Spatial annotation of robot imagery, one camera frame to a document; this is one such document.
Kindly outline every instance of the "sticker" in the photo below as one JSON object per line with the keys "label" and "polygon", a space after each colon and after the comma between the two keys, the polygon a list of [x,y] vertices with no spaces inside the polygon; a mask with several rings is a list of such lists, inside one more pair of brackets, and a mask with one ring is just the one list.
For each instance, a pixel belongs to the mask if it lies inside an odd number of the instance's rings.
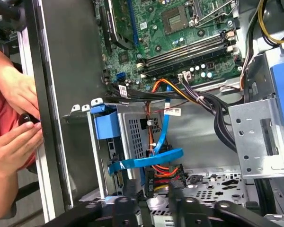
{"label": "sticker", "polygon": [[164,110],[164,114],[180,117],[181,108],[170,108],[170,109]]}
{"label": "sticker", "polygon": [[170,108],[170,103],[166,102],[164,105],[164,109]]}
{"label": "sticker", "polygon": [[120,95],[123,98],[127,98],[127,89],[126,86],[119,85]]}
{"label": "sticker", "polygon": [[147,28],[147,23],[146,22],[143,22],[142,24],[140,24],[140,29],[141,30],[144,30]]}
{"label": "sticker", "polygon": [[164,221],[164,227],[174,227],[175,223],[173,220],[165,220]]}

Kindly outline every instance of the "white label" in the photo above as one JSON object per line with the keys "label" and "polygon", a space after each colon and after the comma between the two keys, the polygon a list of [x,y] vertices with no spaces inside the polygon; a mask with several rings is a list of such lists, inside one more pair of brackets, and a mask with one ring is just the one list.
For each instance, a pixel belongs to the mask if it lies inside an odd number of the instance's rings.
{"label": "white label", "polygon": [[164,110],[164,114],[180,117],[181,108],[170,108],[170,109]]}
{"label": "white label", "polygon": [[164,109],[170,108],[170,103],[165,103]]}
{"label": "white label", "polygon": [[146,29],[147,28],[147,23],[146,22],[143,22],[142,24],[140,24],[140,29],[143,30],[143,29]]}
{"label": "white label", "polygon": [[126,86],[119,85],[120,95],[123,98],[127,98],[127,89]]}

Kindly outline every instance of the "black knob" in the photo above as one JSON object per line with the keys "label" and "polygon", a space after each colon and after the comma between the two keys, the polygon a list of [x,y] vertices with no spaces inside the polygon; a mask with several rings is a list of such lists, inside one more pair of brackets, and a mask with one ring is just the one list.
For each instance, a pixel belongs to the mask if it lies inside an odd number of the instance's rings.
{"label": "black knob", "polygon": [[20,20],[20,10],[18,7],[9,5],[6,2],[0,0],[0,15],[5,18],[12,19],[15,21]]}
{"label": "black knob", "polygon": [[26,122],[32,122],[34,124],[40,122],[38,119],[36,119],[33,115],[29,113],[23,113],[19,117],[19,126],[26,123]]}

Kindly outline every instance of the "person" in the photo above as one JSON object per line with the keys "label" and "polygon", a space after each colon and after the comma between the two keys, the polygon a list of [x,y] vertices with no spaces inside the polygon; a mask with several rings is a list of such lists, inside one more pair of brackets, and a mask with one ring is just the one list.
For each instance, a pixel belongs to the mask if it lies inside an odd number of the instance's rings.
{"label": "person", "polygon": [[17,195],[17,171],[32,163],[34,151],[43,142],[40,123],[18,126],[22,113],[40,119],[34,78],[16,70],[0,52],[0,218]]}

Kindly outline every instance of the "finger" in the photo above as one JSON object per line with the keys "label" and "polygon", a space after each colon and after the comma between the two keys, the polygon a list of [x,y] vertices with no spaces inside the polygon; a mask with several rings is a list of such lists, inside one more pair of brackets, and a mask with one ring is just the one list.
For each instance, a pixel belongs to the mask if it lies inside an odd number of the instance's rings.
{"label": "finger", "polygon": [[37,99],[37,95],[34,94],[31,91],[25,92],[21,94],[22,97],[24,97],[27,101],[29,101],[31,104],[34,105],[34,107],[39,110],[39,106],[38,106],[38,99]]}
{"label": "finger", "polygon": [[25,99],[24,97],[20,96],[18,98],[18,103],[19,103],[19,107],[21,109],[23,109],[26,112],[30,113],[36,119],[40,119],[39,110],[36,107],[34,107],[34,105],[31,104],[27,99]]}
{"label": "finger", "polygon": [[43,142],[42,130],[39,130],[25,145],[23,145],[15,155],[25,156],[31,154],[31,151],[37,149],[37,147]]}
{"label": "finger", "polygon": [[41,131],[41,123],[37,123],[34,127],[20,135],[18,135],[12,142],[5,146],[5,149],[10,150],[10,153],[15,153],[22,147],[27,146],[27,143]]}
{"label": "finger", "polygon": [[24,153],[23,155],[23,159],[24,160],[28,160],[29,157],[31,157],[31,155],[37,151],[38,147],[43,143],[43,140],[41,140],[40,142],[38,142],[31,150],[27,151],[26,153]]}
{"label": "finger", "polygon": [[0,145],[2,146],[8,145],[18,136],[31,130],[33,127],[34,124],[32,122],[26,122],[25,124],[22,124],[21,126],[12,129],[8,133],[5,133],[3,136],[0,136]]}
{"label": "finger", "polygon": [[34,82],[33,85],[29,86],[29,90],[30,90],[31,92],[33,92],[35,95],[37,95],[35,82]]}

